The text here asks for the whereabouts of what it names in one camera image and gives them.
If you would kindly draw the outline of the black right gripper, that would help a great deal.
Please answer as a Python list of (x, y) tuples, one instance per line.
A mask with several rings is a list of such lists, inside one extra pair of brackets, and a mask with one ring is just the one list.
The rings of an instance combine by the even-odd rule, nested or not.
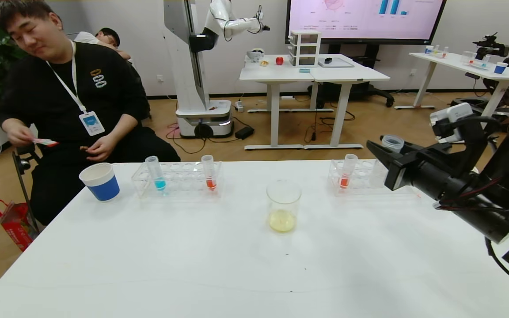
[(380, 143), (368, 140), (366, 148), (388, 169), (384, 180), (388, 189), (412, 186), (435, 201), (446, 194), (450, 173), (445, 167), (451, 144), (423, 147), (404, 140), (381, 140)]

